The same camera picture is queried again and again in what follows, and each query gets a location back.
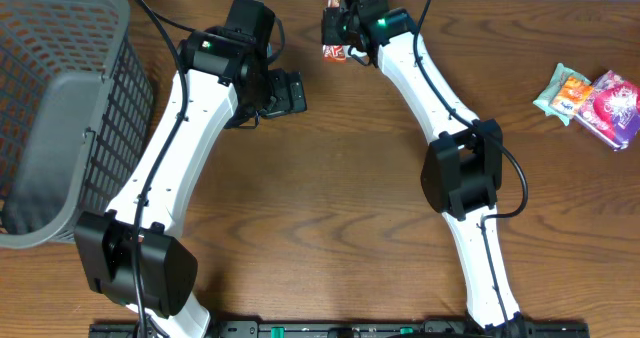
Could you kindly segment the orange Top chocolate bar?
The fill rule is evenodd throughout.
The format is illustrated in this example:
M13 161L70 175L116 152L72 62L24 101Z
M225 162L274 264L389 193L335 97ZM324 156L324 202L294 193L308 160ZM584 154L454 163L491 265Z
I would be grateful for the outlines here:
M328 8L339 8L341 0L328 0ZM347 58L342 45L324 45L323 59L328 62L344 63Z

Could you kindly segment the teal snack packet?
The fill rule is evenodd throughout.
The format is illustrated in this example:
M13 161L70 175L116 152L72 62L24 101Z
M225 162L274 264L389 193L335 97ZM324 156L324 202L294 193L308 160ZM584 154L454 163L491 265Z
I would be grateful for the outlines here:
M570 124L571 118L564 113L557 112L550 106L550 104L570 77L576 78L587 85L591 84L591 81L581 73L566 67L562 63L558 63L549 84L533 101L533 104L542 110L547 117L555 116L559 118L565 126Z

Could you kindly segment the small orange snack packet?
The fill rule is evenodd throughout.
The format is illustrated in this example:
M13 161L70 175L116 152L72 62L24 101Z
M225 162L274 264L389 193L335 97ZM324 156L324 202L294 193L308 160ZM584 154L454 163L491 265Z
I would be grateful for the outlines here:
M570 76L551 101L550 107L558 113L573 117L593 90L594 88L587 82Z

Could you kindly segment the purple red snack packet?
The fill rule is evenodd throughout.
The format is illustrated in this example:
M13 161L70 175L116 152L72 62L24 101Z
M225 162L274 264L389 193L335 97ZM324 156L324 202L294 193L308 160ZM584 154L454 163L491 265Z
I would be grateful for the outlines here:
M592 87L575 120L612 150L626 149L639 132L639 87L612 70Z

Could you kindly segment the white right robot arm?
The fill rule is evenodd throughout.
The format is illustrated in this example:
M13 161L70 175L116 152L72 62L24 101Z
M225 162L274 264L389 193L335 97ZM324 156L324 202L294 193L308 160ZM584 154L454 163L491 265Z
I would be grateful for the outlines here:
M513 155L499 124L479 117L438 70L413 19L389 0L330 0L322 42L379 69L401 93L428 144L420 183L453 236L466 286L466 308L480 334L517 336L520 308L501 256L497 209L502 164Z

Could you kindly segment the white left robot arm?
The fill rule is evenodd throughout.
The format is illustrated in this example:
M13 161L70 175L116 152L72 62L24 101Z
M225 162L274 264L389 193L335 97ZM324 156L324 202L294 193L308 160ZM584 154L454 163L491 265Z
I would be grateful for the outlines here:
M198 262L180 243L186 209L219 134L307 108L301 75L272 69L268 32L195 31L174 55L168 105L131 177L105 212L82 214L76 247L92 291L138 315L93 324L92 337L203 337Z

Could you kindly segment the dark grey plastic basket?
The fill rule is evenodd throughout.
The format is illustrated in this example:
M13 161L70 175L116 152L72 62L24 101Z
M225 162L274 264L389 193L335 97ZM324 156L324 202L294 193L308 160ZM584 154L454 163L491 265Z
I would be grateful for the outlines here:
M144 152L152 87L127 0L1 0L1 244L69 243Z

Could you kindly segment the black mounting rail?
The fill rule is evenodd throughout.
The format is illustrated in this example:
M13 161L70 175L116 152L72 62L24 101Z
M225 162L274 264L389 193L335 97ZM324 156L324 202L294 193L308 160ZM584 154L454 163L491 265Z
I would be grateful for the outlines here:
M221 321L208 328L205 338L384 338L384 337L521 337L589 338L585 323L536 323L517 321L504 332L497 328L483 331L464 321L428 320L410 323L259 323Z

